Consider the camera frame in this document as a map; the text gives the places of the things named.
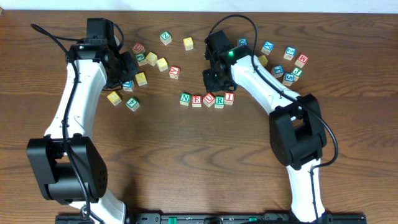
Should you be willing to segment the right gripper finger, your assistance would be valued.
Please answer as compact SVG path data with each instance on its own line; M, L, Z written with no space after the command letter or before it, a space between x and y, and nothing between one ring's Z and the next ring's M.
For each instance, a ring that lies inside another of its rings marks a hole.
M237 84L233 80L223 80L223 91L234 92L237 89Z
M204 86L206 88L206 91L209 92L216 92L220 90L220 86L218 84L218 80L216 78L216 73L209 69L209 70L204 70L202 72L203 75L203 82Z

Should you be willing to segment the red I block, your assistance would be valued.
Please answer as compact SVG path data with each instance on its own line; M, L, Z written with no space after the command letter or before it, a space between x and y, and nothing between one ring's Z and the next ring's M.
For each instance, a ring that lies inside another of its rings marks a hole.
M226 92L224 94L224 103L226 105L232 105L234 103L235 94L232 92Z

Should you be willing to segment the green R block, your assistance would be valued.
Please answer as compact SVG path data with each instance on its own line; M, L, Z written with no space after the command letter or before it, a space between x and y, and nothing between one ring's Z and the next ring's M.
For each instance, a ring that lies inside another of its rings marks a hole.
M224 97L223 96L215 97L215 108L224 108Z

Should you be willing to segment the red E block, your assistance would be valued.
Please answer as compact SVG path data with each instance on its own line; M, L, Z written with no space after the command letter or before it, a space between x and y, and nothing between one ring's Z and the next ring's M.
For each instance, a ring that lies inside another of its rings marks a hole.
M192 96L192 106L194 108L199 108L202 106L202 96L201 95L193 95Z

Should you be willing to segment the green N block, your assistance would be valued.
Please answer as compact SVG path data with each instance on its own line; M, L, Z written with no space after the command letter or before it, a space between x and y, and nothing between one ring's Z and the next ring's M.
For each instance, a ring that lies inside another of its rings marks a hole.
M191 94L189 93L182 93L180 95L180 104L184 106L189 106L191 101Z

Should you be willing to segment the blue S block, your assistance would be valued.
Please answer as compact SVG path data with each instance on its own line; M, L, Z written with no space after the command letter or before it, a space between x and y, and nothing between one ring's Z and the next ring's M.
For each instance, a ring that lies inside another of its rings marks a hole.
M285 86L291 86L295 81L295 75L291 73L286 73L282 79L282 84Z

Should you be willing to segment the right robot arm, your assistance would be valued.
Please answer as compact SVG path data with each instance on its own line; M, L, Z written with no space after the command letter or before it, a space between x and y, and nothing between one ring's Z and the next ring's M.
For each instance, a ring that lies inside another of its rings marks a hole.
M222 30L205 39L203 71L208 92L234 91L243 87L269 116L270 145L278 161L286 166L292 190L291 211L301 222L315 222L325 212L320 198L318 172L326 145L323 125L309 109L319 112L317 99L300 96L268 72L246 45L234 46Z

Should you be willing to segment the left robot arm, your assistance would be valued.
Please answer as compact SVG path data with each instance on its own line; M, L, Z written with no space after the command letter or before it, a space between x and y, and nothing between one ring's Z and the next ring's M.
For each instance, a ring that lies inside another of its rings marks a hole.
M43 198L78 209L56 223L134 223L128 206L108 189L106 164L92 141L100 94L116 90L137 73L119 26L105 18L87 20L86 37L64 49L67 80L56 115L27 156Z

